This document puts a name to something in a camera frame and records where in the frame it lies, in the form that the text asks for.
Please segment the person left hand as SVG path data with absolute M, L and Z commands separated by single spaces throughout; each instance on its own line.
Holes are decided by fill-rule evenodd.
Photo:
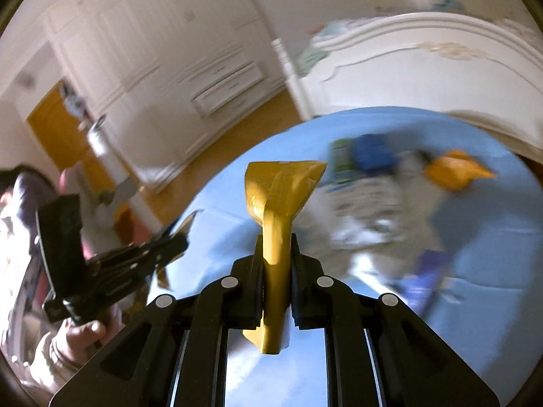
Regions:
M 62 362 L 81 368 L 121 329 L 123 320 L 117 305 L 108 308 L 98 320 L 86 324 L 75 325 L 71 319 L 67 319 L 62 322 L 58 333 L 53 337 L 53 351 Z

